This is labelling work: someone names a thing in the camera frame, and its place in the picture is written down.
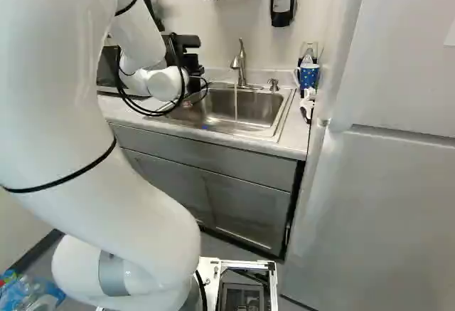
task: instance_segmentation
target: white refrigerator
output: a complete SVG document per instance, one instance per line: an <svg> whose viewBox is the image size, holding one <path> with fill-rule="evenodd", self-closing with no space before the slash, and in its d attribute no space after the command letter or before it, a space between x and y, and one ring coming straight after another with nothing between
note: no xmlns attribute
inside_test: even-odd
<svg viewBox="0 0 455 311"><path fill-rule="evenodd" d="M333 0L281 294L455 310L455 0Z"/></svg>

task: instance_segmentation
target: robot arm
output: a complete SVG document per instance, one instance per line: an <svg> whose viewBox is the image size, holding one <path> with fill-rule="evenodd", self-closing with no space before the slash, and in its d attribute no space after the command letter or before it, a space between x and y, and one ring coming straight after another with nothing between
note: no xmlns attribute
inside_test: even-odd
<svg viewBox="0 0 455 311"><path fill-rule="evenodd" d="M4 1L1 185L69 234L52 269L71 297L116 310L178 310L198 264L197 223L130 167L97 104L97 62L117 0ZM130 56L148 56L138 67L158 63L156 27L144 33L143 16L127 16L110 30L124 64Z"/></svg>
<svg viewBox="0 0 455 311"><path fill-rule="evenodd" d="M109 32L123 50L119 76L125 85L162 101L180 95L180 73L167 67L166 47L143 0L118 0ZM182 71L187 84L188 73Z"/></svg>

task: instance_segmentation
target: countertop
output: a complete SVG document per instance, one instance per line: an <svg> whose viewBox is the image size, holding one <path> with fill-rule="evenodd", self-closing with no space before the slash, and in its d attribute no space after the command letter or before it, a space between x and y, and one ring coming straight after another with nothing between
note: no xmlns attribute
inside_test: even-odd
<svg viewBox="0 0 455 311"><path fill-rule="evenodd" d="M249 74L250 82L253 84L259 82L260 84L265 85L264 83L267 82L268 78L278 78L280 87L296 87L292 81L292 73L285 70L258 70L247 73ZM207 80L229 83L234 82L235 80L229 70L206 70L204 77ZM181 125L153 121L129 109L122 99L115 95L99 94L98 103L100 104L101 111L106 120L112 124L245 149L247 151L270 154L278 157L305 160L306 146L309 138L309 126L304 122L301 115L299 97L299 92L296 92L278 142L251 139L237 135L227 135L219 132L198 130ZM165 104L165 102L161 102L153 97L145 100L137 100L136 102L142 107L150 110L156 110Z"/></svg>

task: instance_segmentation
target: stainless steel sink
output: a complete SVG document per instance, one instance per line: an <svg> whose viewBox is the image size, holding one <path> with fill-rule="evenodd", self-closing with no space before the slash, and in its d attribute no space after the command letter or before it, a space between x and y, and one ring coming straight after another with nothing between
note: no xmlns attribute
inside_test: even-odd
<svg viewBox="0 0 455 311"><path fill-rule="evenodd" d="M234 85L212 83L202 100L205 90L188 96L180 107L153 120L276 142L294 93L293 88L275 93L266 88L237 89L236 113Z"/></svg>

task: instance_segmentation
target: gray floor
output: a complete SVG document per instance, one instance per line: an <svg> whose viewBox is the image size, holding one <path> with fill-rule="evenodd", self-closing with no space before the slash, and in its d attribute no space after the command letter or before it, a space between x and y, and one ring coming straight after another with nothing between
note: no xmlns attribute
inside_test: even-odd
<svg viewBox="0 0 455 311"><path fill-rule="evenodd" d="M50 272L50 261L53 254L53 248L47 253L44 253L28 270L28 274L52 279ZM213 238L207 234L202 234L202 256L216 257L221 259L229 260L259 260L260 256L255 255L251 252L244 251L234 245L226 243L224 241ZM280 281L280 265L278 265L278 283ZM299 307L288 300L279 297L278 300L279 311L304 311L305 309ZM59 308L59 311L94 311L93 306L81 304L75 300L67 299Z"/></svg>

